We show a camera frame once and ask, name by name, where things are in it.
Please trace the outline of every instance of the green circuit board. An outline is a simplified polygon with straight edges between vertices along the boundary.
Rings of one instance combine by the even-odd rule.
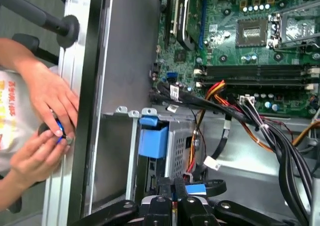
[[[191,88],[192,93],[203,96],[203,88],[196,87],[194,69],[197,65],[205,65],[211,74],[207,79],[214,78],[215,69],[221,67],[230,70],[249,71],[250,66],[318,65],[313,54],[301,54],[298,50],[281,53],[267,47],[271,34],[269,16],[276,11],[289,9],[306,3],[307,0],[189,0],[186,31],[196,44],[195,50],[185,50],[176,40],[174,33],[168,35],[168,14],[162,13],[159,22],[157,46],[157,63],[160,65],[157,80],[165,81],[168,73],[177,75],[177,82],[184,88]],[[162,0],[168,6],[169,0]],[[171,26],[177,18],[178,5],[172,0]],[[202,12],[205,4],[204,26]],[[301,34],[312,35],[317,30],[316,21],[320,17],[319,8],[303,12],[309,17],[296,17],[288,20],[286,35],[295,39]],[[261,35],[258,28],[266,28]],[[261,38],[250,36],[259,33]],[[318,91],[286,90],[275,88],[233,89],[237,95],[259,95],[255,98],[255,107],[259,113],[283,117],[309,118],[318,109]],[[266,103],[276,105],[276,111],[266,107]]]

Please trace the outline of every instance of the blue sata port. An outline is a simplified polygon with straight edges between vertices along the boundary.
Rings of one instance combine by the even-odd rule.
[[[166,78],[167,79],[176,79],[176,78],[178,78],[178,73],[177,72],[167,72]]]

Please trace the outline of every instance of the white t-shirt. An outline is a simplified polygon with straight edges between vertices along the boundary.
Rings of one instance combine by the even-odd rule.
[[[57,72],[58,67],[50,68]],[[0,174],[10,169],[10,159],[41,121],[36,117],[22,77],[0,70]]]

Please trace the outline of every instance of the blue latch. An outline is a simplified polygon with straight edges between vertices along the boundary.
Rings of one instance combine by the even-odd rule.
[[[145,116],[139,120],[143,126],[150,128],[142,129],[139,138],[139,155],[161,159],[166,156],[169,127],[152,128],[158,125],[157,117]]]
[[[190,184],[185,186],[188,195],[207,195],[206,186],[201,184]]]

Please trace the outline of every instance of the cpu socket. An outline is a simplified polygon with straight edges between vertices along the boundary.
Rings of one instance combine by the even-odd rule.
[[[267,19],[239,20],[236,25],[236,47],[266,46],[267,29]]]

